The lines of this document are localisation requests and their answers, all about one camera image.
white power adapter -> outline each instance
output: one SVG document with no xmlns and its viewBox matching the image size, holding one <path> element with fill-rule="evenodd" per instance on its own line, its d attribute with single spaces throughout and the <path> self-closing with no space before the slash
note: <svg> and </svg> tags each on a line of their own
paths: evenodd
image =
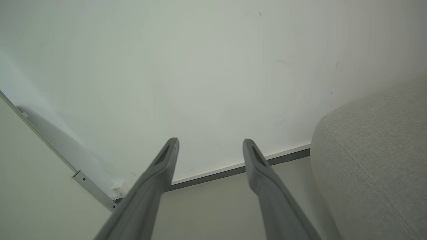
<svg viewBox="0 0 427 240">
<path fill-rule="evenodd" d="M 129 192 L 129 185 L 125 181 L 115 182 L 111 188 L 113 192 L 117 195 L 117 198 L 123 198 Z"/>
</svg>

white baseboard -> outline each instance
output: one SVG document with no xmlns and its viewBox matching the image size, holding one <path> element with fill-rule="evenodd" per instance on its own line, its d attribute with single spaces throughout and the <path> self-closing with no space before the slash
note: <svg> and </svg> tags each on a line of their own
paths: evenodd
<svg viewBox="0 0 427 240">
<path fill-rule="evenodd" d="M 272 159 L 272 158 L 277 158 L 277 157 L 285 156 L 285 155 L 288 155 L 288 154 L 291 154 L 291 153 L 294 153 L 294 152 L 299 152 L 299 151 L 302 151 L 302 150 L 305 150 L 305 149 L 309 149 L 310 148 L 310 144 L 311 144 L 311 142 L 301 144 L 301 145 L 299 145 L 297 147 L 294 147 L 294 148 L 291 148 L 291 149 L 288 149 L 288 150 L 282 150 L 282 151 L 272 152 L 272 153 L 266 154 L 264 157 L 267 160 L 269 160 L 269 159 Z M 245 162 L 244 161 L 236 162 L 236 163 L 233 163 L 233 164 L 230 164 L 230 165 L 225 165 L 225 166 L 222 166 L 222 167 L 214 168 L 214 169 L 211 169 L 211 170 L 208 170 L 208 171 L 204 171 L 204 172 L 201 172 L 201 173 L 196 173 L 196 174 L 193 174 L 193 175 L 190 175 L 190 176 L 186 176 L 186 177 L 183 177 L 183 178 L 174 179 L 174 180 L 172 180 L 172 184 L 171 185 L 182 183 L 182 182 L 185 182 L 185 181 L 190 181 L 190 180 L 198 179 L 198 178 L 202 178 L 202 177 L 206 177 L 206 176 L 213 175 L 213 174 L 216 174 L 216 173 L 225 172 L 225 171 L 228 171 L 228 170 L 231 170 L 231 169 L 235 169 L 235 168 L 238 168 L 238 167 L 243 167 L 243 166 L 245 166 Z"/>
</svg>

sofa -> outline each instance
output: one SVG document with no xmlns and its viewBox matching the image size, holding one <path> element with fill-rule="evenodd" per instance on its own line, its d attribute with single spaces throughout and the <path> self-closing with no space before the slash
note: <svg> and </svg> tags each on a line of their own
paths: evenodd
<svg viewBox="0 0 427 240">
<path fill-rule="evenodd" d="M 311 162 L 344 240 L 427 239 L 427 78 L 326 115 Z"/>
</svg>

gray floor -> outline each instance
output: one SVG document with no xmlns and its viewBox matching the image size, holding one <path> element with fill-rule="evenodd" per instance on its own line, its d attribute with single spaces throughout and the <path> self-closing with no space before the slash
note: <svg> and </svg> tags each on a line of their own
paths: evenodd
<svg viewBox="0 0 427 240">
<path fill-rule="evenodd" d="M 324 240 L 340 240 L 316 189 L 310 158 L 273 166 Z M 153 240 L 266 239 L 257 196 L 246 173 L 186 187 L 162 196 Z"/>
</svg>

wall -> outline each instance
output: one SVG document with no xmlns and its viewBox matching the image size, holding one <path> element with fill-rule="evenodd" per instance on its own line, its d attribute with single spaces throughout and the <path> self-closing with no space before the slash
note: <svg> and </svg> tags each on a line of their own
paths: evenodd
<svg viewBox="0 0 427 240">
<path fill-rule="evenodd" d="M 110 211 L 73 175 L 0 98 L 0 238 L 92 239 Z"/>
<path fill-rule="evenodd" d="M 310 142 L 427 68 L 425 0 L 2 0 L 0 89 L 106 193 L 170 137 L 174 179 Z"/>
<path fill-rule="evenodd" d="M 273 166 L 324 240 L 341 240 L 317 191 L 310 158 Z M 165 193 L 153 240 L 266 239 L 257 196 L 246 173 Z"/>
</svg>

